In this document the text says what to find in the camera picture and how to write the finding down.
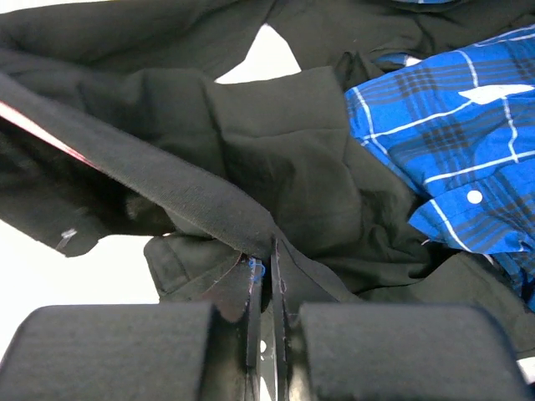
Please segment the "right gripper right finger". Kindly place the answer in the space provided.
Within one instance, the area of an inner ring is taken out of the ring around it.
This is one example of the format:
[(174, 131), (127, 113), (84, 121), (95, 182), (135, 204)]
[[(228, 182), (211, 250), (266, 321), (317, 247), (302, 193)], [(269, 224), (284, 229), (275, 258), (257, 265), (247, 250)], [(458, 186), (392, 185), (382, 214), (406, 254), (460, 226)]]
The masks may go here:
[(530, 399), (488, 312), (361, 302), (284, 240), (274, 243), (270, 267), (276, 399)]

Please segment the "black shirt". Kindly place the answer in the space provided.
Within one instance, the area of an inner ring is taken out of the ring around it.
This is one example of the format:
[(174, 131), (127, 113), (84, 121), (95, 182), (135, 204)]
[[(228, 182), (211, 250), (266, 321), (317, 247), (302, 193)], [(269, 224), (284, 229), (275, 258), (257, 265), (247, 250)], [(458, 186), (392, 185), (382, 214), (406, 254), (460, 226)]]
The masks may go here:
[(534, 304), (489, 256), (429, 240), (424, 199), (350, 132), (345, 94), (526, 26), (531, 1), (104, 1), (1, 16), (1, 217), (65, 256), (148, 236), (164, 300), (278, 240), (359, 301), (483, 307), (519, 358)]

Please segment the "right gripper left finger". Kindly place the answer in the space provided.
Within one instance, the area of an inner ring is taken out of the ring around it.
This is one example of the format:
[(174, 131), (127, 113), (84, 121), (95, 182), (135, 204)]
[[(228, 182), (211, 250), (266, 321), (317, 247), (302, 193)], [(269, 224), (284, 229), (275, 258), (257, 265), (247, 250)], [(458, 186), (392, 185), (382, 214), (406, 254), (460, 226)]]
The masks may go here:
[(41, 307), (1, 361), (4, 400), (257, 400), (262, 263), (198, 301)]

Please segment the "blue plaid shirt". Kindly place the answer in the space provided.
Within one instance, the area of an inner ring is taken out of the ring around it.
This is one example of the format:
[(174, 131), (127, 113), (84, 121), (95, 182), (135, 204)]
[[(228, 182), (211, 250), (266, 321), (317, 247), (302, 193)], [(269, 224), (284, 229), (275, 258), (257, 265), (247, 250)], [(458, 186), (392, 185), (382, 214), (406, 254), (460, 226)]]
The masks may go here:
[(534, 304), (534, 28), (348, 89), (350, 132), (424, 199), (426, 237), (489, 256)]

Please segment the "pink wire hanger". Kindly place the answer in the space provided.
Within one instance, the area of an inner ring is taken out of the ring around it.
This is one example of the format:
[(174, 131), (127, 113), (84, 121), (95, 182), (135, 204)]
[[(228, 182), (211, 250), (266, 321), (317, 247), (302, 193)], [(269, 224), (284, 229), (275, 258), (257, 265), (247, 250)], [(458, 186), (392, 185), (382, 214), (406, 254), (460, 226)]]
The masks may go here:
[(49, 145), (52, 145), (56, 149), (63, 151), (65, 154), (72, 156), (76, 160), (81, 161), (95, 170), (98, 169), (96, 165), (86, 159), (78, 151), (70, 148), (65, 143), (51, 135), (48, 131), (43, 129), (41, 126), (33, 122), (31, 119), (4, 102), (1, 103), (1, 117), (7, 120), (9, 123), (16, 125), (20, 129), (23, 129), (29, 132), (31, 135), (48, 143)]

